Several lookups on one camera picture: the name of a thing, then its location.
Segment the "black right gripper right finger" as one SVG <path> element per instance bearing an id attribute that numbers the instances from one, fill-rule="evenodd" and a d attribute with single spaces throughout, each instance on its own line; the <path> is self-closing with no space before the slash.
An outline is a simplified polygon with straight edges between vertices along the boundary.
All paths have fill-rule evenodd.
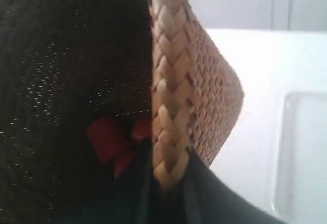
<path id="1" fill-rule="evenodd" d="M 237 195 L 194 150 L 181 183 L 179 223 L 283 223 Z"/>

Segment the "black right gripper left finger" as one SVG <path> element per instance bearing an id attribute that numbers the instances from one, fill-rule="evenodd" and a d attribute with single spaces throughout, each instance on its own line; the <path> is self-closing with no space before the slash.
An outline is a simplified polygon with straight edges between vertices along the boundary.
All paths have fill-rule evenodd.
<path id="1" fill-rule="evenodd" d="M 156 223 L 151 200 L 150 139 L 145 139 L 130 165 L 84 211 L 84 223 Z"/>

